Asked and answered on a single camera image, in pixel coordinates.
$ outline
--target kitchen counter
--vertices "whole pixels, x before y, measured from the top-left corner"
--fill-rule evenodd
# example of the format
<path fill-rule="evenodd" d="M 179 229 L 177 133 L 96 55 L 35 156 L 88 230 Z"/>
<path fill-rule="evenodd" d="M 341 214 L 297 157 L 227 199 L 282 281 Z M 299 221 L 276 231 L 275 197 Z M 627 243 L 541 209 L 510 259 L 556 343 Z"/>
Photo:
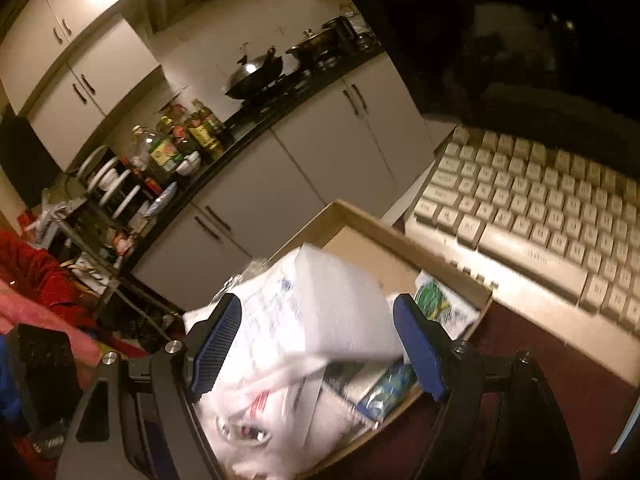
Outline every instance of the kitchen counter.
<path fill-rule="evenodd" d="M 181 185 L 178 183 L 178 192 L 164 211 L 158 215 L 156 224 L 153 225 L 144 237 L 138 239 L 136 245 L 125 259 L 121 272 L 133 270 L 145 251 L 151 247 L 176 215 L 212 178 L 234 160 L 242 150 L 260 137 L 261 134 L 331 83 L 383 52 L 382 47 L 376 45 L 365 51 L 352 54 L 349 57 L 340 58 L 335 66 L 313 72 L 305 80 L 306 84 L 302 88 L 290 90 L 282 97 L 277 98 L 267 111 L 260 114 L 258 119 L 247 117 L 238 120 L 236 118 L 238 114 L 234 114 L 229 120 L 225 121 L 225 124 L 233 123 L 229 126 L 229 132 L 234 136 L 235 142 L 226 149 L 225 153 L 218 160 L 204 164 L 186 184 Z"/>

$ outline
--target tile backsplash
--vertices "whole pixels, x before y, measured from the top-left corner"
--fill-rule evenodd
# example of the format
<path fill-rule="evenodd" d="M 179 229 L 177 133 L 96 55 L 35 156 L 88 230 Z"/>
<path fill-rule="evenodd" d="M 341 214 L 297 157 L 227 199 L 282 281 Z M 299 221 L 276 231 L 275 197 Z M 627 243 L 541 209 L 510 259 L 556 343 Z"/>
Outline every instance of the tile backsplash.
<path fill-rule="evenodd" d="M 211 0 L 158 34 L 148 36 L 140 25 L 136 30 L 161 63 L 168 84 L 151 91 L 126 114 L 108 144 L 124 155 L 132 127 L 155 127 L 159 107 L 178 92 L 184 105 L 197 97 L 226 120 L 241 102 L 225 96 L 222 87 L 238 68 L 243 43 L 247 43 L 250 59 L 274 45 L 288 73 L 296 61 L 285 51 L 303 39 L 305 29 L 320 29 L 348 3 L 350 0 Z"/>

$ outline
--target open cardboard box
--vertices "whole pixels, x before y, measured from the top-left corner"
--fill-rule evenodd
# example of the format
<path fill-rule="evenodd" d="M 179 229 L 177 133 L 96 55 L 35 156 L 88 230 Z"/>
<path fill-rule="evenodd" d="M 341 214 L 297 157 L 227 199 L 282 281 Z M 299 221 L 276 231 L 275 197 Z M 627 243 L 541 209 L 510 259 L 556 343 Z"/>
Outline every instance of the open cardboard box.
<path fill-rule="evenodd" d="M 447 285 L 480 311 L 478 320 L 470 326 L 464 338 L 474 332 L 489 305 L 491 291 L 456 267 L 441 260 L 425 248 L 373 216 L 340 200 L 329 204 L 303 227 L 284 247 L 270 258 L 274 264 L 285 254 L 302 244 L 312 244 L 344 260 L 368 270 L 381 283 L 385 294 L 415 291 L 415 279 L 423 269 Z M 306 478 L 347 456 L 374 438 L 404 412 L 422 394 L 416 384 L 405 400 L 374 431 L 363 434 L 348 446 L 336 450 L 315 468 L 300 475 Z M 229 478 L 240 478 L 229 475 Z"/>

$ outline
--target keyboard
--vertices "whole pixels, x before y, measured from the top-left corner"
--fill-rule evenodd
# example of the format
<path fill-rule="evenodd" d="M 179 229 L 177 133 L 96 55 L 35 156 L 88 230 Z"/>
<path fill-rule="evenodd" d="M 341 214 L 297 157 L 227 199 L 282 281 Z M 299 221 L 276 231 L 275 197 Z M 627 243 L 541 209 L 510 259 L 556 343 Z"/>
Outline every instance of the keyboard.
<path fill-rule="evenodd" d="M 405 232 L 638 386 L 639 188 L 575 153 L 457 126 Z"/>

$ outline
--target blue gripper pad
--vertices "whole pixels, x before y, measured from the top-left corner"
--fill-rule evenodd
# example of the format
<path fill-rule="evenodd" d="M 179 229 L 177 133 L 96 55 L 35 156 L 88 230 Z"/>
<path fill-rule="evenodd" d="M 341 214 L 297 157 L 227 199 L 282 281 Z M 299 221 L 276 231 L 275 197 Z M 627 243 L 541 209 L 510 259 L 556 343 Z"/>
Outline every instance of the blue gripper pad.
<path fill-rule="evenodd" d="M 436 402 L 442 402 L 448 394 L 448 389 L 442 376 L 440 355 L 436 350 L 439 341 L 433 341 L 434 346 L 430 344 L 428 333 L 433 330 L 430 330 L 428 324 L 435 323 L 443 332 L 444 329 L 436 321 L 426 319 L 409 294 L 400 294 L 396 298 L 393 317 L 396 332 L 414 367 L 420 386 L 425 392 L 429 392 Z"/>
<path fill-rule="evenodd" d="M 229 352 L 236 333 L 238 333 L 241 321 L 242 305 L 236 296 L 232 296 L 224 313 L 213 327 L 213 330 L 211 330 L 194 359 L 193 381 L 191 382 L 194 400 L 199 400 L 202 394 L 210 392 L 213 388 L 220 368 L 222 368 L 222 363 L 225 361 L 226 354 Z"/>

